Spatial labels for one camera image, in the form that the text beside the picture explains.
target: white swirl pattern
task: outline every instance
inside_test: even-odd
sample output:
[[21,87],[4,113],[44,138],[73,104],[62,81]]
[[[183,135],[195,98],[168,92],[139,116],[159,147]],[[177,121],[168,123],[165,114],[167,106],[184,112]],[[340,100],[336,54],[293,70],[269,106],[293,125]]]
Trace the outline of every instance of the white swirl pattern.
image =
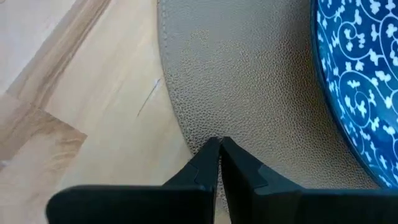
[[363,162],[398,188],[398,0],[318,0],[331,105]]

